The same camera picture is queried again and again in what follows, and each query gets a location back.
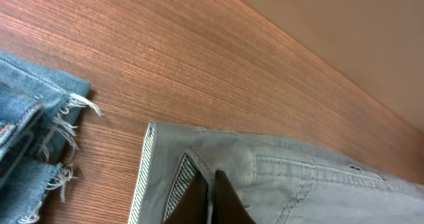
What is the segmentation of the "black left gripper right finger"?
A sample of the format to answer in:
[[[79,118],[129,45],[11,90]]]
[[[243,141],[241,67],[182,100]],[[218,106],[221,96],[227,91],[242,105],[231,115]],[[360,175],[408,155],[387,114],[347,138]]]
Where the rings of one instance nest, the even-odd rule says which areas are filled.
[[[222,170],[215,173],[211,222],[212,224],[255,224]]]

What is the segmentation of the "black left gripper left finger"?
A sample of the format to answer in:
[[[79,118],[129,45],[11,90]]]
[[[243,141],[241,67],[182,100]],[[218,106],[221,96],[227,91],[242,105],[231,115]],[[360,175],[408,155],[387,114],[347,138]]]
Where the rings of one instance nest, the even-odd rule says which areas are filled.
[[[205,224],[208,209],[208,184],[197,172],[171,215],[163,224]]]

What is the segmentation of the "grey shorts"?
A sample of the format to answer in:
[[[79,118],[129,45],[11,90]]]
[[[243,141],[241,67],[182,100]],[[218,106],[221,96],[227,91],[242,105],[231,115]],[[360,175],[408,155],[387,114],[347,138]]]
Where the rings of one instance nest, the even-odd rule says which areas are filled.
[[[257,223],[422,223],[423,186],[297,140],[163,121],[146,129],[130,223],[161,223],[223,171]]]

